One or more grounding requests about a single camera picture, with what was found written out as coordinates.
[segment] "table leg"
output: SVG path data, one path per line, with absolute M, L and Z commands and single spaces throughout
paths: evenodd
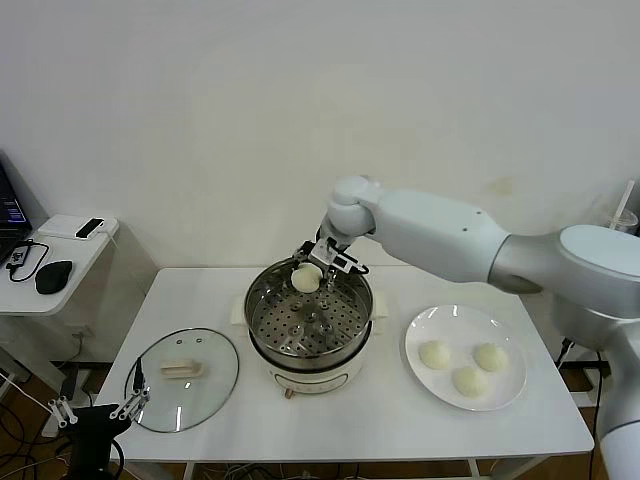
M 29 378 L 29 372 L 22 366 L 18 365 L 11 355 L 0 348 L 0 368 L 5 372 L 13 373 L 15 375 L 15 381 L 26 382 Z
M 0 317 L 0 346 L 54 392 L 60 392 L 64 375 L 32 344 L 29 332 L 11 317 Z
M 184 475 L 182 476 L 182 480 L 191 480 L 193 476 L 193 470 L 196 467 L 195 462 L 187 462 L 187 467 L 184 469 Z
M 140 480 L 173 480 L 173 476 L 157 463 L 125 460 L 124 468 Z
M 491 478 L 495 480 L 513 480 L 536 465 L 541 464 L 549 457 L 530 458 L 505 458 L 500 460 L 491 472 Z
M 478 464 L 474 458 L 467 458 L 469 464 L 469 470 L 471 471 L 471 478 L 480 478 L 480 470 L 478 470 Z

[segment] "white table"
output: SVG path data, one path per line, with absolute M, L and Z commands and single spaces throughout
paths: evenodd
M 0 271 L 0 347 L 55 391 L 60 390 L 64 375 L 32 345 L 28 329 L 20 317 L 54 315 L 65 306 L 109 243 L 109 235 L 113 236 L 118 230 L 118 221 L 105 220 L 104 229 L 104 232 L 97 233 L 90 240 L 49 237 L 37 233 L 31 237 L 36 242 L 49 245 L 49 253 L 42 265 L 60 260 L 73 262 L 67 285 L 58 293 L 41 295 L 36 292 L 35 275 L 25 282 L 14 283 L 9 280 L 4 266 Z M 43 247 L 33 247 L 27 263 L 18 270 L 16 276 L 21 278 L 30 273 L 43 251 Z
M 546 456 L 593 448 L 591 435 L 518 297 L 487 285 L 448 283 L 412 267 L 371 269 L 368 279 L 374 289 L 385 292 L 389 318 L 384 333 L 372 336 L 359 375 L 343 389 L 286 400 L 263 371 L 249 339 L 230 324 L 234 300 L 259 272 L 164 269 L 158 274 L 98 402 L 122 401 L 136 357 L 182 328 L 212 328 L 231 338 L 240 357 L 240 374 L 222 409 L 190 430 L 160 434 L 134 424 L 118 437 L 128 460 L 192 464 L 538 457 L 501 462 L 495 469 L 498 477 L 514 478 L 514 473 Z M 522 395 L 507 408 L 464 411 L 442 402 L 413 377 L 401 354 L 407 325 L 426 307 L 443 303 L 490 312 L 517 334 L 529 365 L 528 380 Z

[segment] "white wall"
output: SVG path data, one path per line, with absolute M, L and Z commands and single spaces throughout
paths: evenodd
M 622 0 L 6 0 L 0 146 L 49 213 L 117 216 L 158 266 L 288 255 L 352 173 L 546 232 L 640 175 L 638 18 Z

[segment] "glass lid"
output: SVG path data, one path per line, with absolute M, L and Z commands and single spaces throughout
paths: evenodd
M 227 401 L 238 378 L 238 353 L 214 330 L 179 330 L 142 356 L 150 400 L 135 421 L 154 432 L 181 432 L 204 422 Z M 133 389 L 133 371 L 125 395 Z

